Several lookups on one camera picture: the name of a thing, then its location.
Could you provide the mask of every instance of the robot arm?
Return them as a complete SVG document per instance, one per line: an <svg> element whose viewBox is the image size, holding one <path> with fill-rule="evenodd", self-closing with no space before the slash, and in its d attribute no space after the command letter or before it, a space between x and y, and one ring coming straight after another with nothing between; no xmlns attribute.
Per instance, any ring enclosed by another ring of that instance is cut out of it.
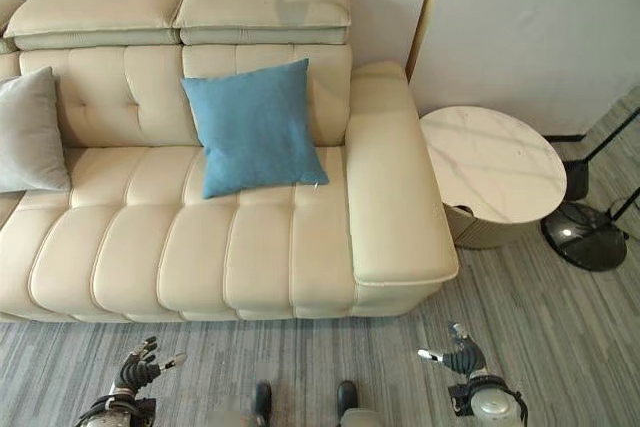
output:
<svg viewBox="0 0 640 427"><path fill-rule="evenodd" d="M153 364L156 356L151 354L158 344L149 337L132 350L113 380L109 395L96 400L82 414L76 427L150 427L155 419L155 399L139 399L140 389L174 367L187 360L186 354L178 354L160 365Z"/></svg>
<svg viewBox="0 0 640 427"><path fill-rule="evenodd" d="M529 412L520 392L513 392L501 377L488 372L482 350L462 325L452 323L450 328L459 350L443 354L420 349L418 355L467 377L466 384L449 387L456 416L474 415L486 426L526 426Z"/></svg>

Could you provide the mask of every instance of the side table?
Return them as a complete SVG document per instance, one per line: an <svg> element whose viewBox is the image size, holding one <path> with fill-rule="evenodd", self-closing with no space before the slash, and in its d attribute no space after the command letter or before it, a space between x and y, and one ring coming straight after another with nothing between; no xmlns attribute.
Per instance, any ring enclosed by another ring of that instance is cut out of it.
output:
<svg viewBox="0 0 640 427"><path fill-rule="evenodd" d="M497 247L551 213L567 188L558 154L513 117L482 107L420 120L454 243Z"/></svg>

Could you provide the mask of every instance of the sofa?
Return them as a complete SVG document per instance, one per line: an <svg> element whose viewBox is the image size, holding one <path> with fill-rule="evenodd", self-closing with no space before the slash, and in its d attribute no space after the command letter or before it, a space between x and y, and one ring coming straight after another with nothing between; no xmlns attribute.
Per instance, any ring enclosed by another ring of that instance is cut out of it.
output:
<svg viewBox="0 0 640 427"><path fill-rule="evenodd" d="M353 69L350 23L348 0L0 1L0 78L53 68L72 183L0 194L0 321L394 316L455 277L403 69ZM329 184L204 200L180 79L302 58Z"/></svg>

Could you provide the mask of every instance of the marble tabletop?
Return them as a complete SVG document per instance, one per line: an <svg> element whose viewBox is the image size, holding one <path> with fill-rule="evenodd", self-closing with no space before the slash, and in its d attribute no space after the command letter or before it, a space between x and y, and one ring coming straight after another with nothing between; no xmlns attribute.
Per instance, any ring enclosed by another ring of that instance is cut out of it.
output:
<svg viewBox="0 0 640 427"><path fill-rule="evenodd" d="M567 179L551 144L513 117L482 107L425 115L422 131L449 206L502 224L541 219L562 201Z"/></svg>

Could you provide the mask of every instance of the headrest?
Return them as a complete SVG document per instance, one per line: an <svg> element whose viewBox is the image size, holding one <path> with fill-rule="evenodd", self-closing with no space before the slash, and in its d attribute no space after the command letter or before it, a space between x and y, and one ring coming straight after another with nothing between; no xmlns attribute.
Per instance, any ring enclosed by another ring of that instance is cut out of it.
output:
<svg viewBox="0 0 640 427"><path fill-rule="evenodd" d="M27 0L5 37L21 50L180 43L182 0Z"/></svg>
<svg viewBox="0 0 640 427"><path fill-rule="evenodd" d="M184 0L174 27L187 45L344 44L349 0Z"/></svg>
<svg viewBox="0 0 640 427"><path fill-rule="evenodd" d="M24 0L0 0L0 54L6 54L16 50L13 40L5 39L3 34L11 15L23 2Z"/></svg>

